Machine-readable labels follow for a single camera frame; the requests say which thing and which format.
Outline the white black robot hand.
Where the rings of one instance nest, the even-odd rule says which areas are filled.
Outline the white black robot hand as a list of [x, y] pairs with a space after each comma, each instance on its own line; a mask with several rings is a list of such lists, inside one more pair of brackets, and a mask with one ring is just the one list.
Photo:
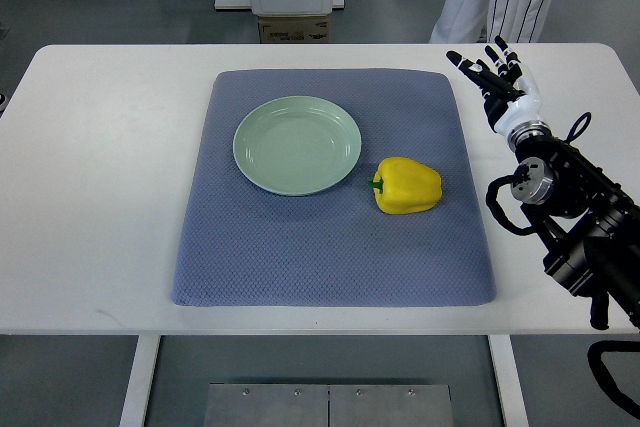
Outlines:
[[542, 100], [533, 75], [517, 53], [500, 36], [494, 43], [500, 53], [485, 47], [494, 68], [482, 59], [471, 61], [453, 50], [446, 57], [480, 89], [490, 128], [507, 138], [520, 124], [542, 121]]

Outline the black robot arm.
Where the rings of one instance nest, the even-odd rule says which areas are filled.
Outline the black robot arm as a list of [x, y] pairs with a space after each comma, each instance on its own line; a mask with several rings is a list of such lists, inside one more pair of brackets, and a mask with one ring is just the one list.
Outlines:
[[515, 125], [506, 139], [518, 166], [489, 184], [485, 202], [509, 232], [539, 237], [545, 273], [590, 299], [590, 325], [604, 331], [611, 301], [639, 324], [639, 207], [572, 146], [590, 120], [584, 113], [565, 139], [541, 120]]

